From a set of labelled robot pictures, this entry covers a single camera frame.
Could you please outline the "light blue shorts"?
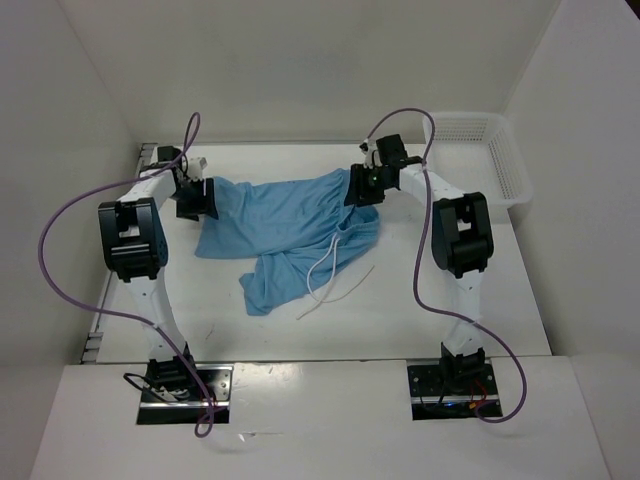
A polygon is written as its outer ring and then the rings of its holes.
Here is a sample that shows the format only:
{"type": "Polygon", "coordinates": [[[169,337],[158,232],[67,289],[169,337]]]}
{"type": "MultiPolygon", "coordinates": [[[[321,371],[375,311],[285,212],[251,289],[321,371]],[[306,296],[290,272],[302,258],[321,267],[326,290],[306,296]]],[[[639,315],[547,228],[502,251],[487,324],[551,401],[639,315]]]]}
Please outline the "light blue shorts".
{"type": "Polygon", "coordinates": [[[344,169],[259,185],[217,177],[218,216],[205,219],[195,254],[255,259],[253,271],[239,279],[250,316],[307,294],[327,302],[337,275],[374,247],[380,233],[375,207],[345,205],[349,180],[344,169]]]}

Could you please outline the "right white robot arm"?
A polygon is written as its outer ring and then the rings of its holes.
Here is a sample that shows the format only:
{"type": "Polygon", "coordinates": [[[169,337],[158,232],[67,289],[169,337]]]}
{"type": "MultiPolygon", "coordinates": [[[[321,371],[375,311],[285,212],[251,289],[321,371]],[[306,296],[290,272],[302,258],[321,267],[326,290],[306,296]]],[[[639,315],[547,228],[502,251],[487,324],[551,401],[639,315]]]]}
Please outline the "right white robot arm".
{"type": "Polygon", "coordinates": [[[411,195],[425,207],[425,222],[414,266],[413,293],[428,312],[454,318],[441,342],[438,378],[444,390],[460,393],[484,370],[486,353],[477,324],[480,285],[494,254],[489,208],[480,192],[465,193],[431,172],[419,156],[407,153],[398,134],[360,145],[362,163],[350,167],[347,206],[380,204],[389,189],[411,195]],[[448,282],[452,308],[436,308],[419,298],[419,270],[425,247],[448,282]]]}

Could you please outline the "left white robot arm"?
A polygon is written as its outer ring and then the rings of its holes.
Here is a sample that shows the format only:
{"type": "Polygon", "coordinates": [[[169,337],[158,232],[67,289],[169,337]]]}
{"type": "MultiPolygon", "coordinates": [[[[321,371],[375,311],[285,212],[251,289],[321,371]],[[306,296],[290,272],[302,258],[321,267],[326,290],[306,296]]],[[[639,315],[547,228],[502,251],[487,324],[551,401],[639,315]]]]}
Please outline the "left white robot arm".
{"type": "Polygon", "coordinates": [[[151,322],[146,382],[155,395],[167,393],[185,400],[196,394],[200,376],[188,343],[176,323],[166,289],[169,245],[159,210],[169,199],[176,216],[197,222],[216,219],[214,181],[204,177],[203,157],[186,159],[173,146],[157,149],[157,161],[119,199],[98,208],[103,256],[107,268],[123,282],[138,315],[151,322]]]}

